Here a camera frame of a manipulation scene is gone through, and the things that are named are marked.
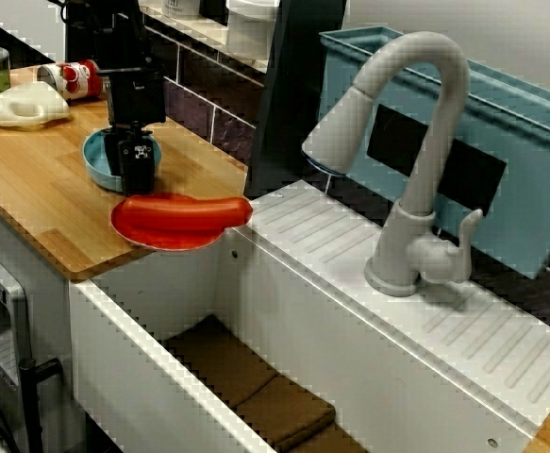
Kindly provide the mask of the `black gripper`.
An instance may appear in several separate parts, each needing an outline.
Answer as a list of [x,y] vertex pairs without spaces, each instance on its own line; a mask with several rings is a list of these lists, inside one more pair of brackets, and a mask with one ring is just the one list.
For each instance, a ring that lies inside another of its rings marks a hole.
[[160,65],[122,69],[100,68],[97,74],[108,82],[108,123],[103,129],[108,168],[121,176],[125,196],[146,195],[154,190],[155,153],[149,139],[123,140],[117,133],[139,132],[166,120],[164,68]]

